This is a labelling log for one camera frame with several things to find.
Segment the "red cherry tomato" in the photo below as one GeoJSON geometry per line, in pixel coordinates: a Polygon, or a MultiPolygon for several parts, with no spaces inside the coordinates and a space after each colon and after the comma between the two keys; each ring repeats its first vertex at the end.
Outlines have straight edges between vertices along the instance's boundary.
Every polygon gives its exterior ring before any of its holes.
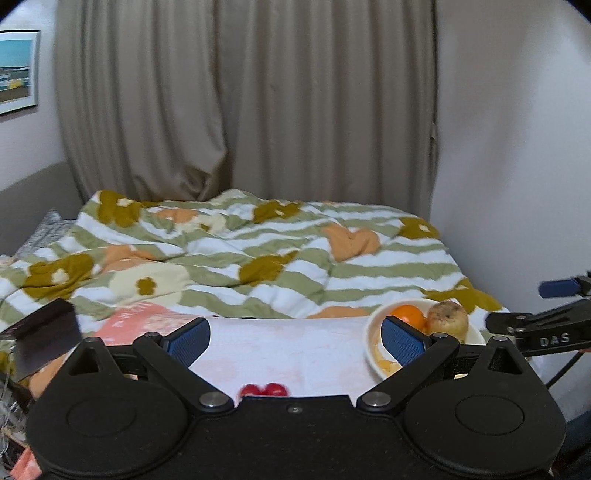
{"type": "Polygon", "coordinates": [[[239,396],[247,397],[247,396],[261,396],[263,395],[263,390],[260,389],[259,385],[256,384],[246,384],[242,387],[239,391],[239,396]]]}
{"type": "Polygon", "coordinates": [[[273,382],[263,387],[262,394],[263,396],[287,397],[290,395],[290,391],[283,384],[273,382]]]}

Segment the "cream fruit bowl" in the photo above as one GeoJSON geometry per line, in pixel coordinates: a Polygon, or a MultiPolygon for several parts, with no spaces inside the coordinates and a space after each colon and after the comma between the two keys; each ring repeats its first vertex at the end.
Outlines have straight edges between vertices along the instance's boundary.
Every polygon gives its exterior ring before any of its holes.
{"type": "MultiPolygon", "coordinates": [[[[363,341],[365,342],[366,358],[370,367],[382,380],[396,373],[402,366],[394,357],[384,348],[381,338],[381,326],[388,313],[397,307],[412,305],[417,307],[423,314],[427,314],[429,309],[436,304],[436,301],[422,298],[407,298],[396,302],[391,302],[379,307],[370,315],[363,341]]],[[[469,313],[470,327],[467,334],[467,344],[484,345],[485,338],[482,332],[485,330],[485,316],[487,311],[476,307],[472,313],[469,313]]]]}

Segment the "large orange mandarin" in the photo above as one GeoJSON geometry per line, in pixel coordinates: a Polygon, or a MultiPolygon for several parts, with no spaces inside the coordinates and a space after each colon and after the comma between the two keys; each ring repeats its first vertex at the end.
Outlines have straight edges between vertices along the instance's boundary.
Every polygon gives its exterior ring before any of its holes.
{"type": "Polygon", "coordinates": [[[390,316],[397,317],[413,328],[425,332],[426,317],[416,306],[405,304],[400,305],[389,312],[390,316]]]}

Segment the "brownish old apple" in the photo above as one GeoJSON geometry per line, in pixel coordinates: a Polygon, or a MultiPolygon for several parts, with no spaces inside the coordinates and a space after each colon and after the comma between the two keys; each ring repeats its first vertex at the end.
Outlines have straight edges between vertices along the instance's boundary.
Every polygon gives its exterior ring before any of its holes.
{"type": "Polygon", "coordinates": [[[426,317],[426,332],[428,335],[446,333],[461,343],[465,343],[468,329],[468,314],[460,304],[454,301],[439,302],[428,311],[426,317]]]}

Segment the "pink floral table cloth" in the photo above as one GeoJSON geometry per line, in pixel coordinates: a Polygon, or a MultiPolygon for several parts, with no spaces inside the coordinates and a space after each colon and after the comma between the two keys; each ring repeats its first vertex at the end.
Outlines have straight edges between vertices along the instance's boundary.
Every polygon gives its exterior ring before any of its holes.
{"type": "Polygon", "coordinates": [[[189,367],[231,397],[246,383],[278,381],[297,395],[356,396],[382,381],[366,358],[359,313],[312,319],[212,317],[211,346],[189,367]]]}

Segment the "green striped floral duvet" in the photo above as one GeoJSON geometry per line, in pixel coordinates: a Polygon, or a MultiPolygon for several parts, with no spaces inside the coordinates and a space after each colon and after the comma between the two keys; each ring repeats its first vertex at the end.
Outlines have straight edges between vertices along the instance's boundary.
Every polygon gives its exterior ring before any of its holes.
{"type": "Polygon", "coordinates": [[[3,326],[63,299],[86,334],[137,303],[194,316],[305,319],[363,316],[416,298],[459,303],[477,329],[501,309],[416,215],[242,190],[206,202],[100,190],[62,237],[1,271],[3,326]]]}

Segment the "grey patterned pillow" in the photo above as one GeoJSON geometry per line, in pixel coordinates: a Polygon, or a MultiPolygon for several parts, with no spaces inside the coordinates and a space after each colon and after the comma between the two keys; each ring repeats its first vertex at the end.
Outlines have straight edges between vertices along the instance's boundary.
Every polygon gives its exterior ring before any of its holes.
{"type": "Polygon", "coordinates": [[[63,237],[75,224],[74,219],[64,219],[55,210],[49,210],[36,227],[33,234],[14,254],[15,259],[21,259],[45,248],[63,237]]]}

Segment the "grey sofa headboard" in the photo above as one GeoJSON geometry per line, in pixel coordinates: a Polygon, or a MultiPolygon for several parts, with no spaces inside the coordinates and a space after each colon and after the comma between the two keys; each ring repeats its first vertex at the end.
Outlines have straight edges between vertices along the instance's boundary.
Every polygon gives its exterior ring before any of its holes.
{"type": "Polygon", "coordinates": [[[1,253],[14,254],[49,210],[75,219],[84,200],[66,162],[52,164],[1,191],[1,253]]]}

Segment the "beige curtain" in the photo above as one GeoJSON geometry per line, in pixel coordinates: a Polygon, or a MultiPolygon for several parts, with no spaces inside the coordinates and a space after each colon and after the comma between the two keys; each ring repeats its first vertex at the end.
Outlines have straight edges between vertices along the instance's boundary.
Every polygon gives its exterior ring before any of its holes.
{"type": "Polygon", "coordinates": [[[85,196],[359,202],[427,216],[432,1],[62,1],[57,108],[85,196]]]}

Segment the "framed landscape picture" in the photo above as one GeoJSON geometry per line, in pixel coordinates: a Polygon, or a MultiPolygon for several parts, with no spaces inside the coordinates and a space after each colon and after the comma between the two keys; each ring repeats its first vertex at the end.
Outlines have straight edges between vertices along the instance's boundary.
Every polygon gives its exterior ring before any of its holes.
{"type": "Polygon", "coordinates": [[[0,114],[38,104],[39,30],[2,30],[0,41],[0,114]]]}

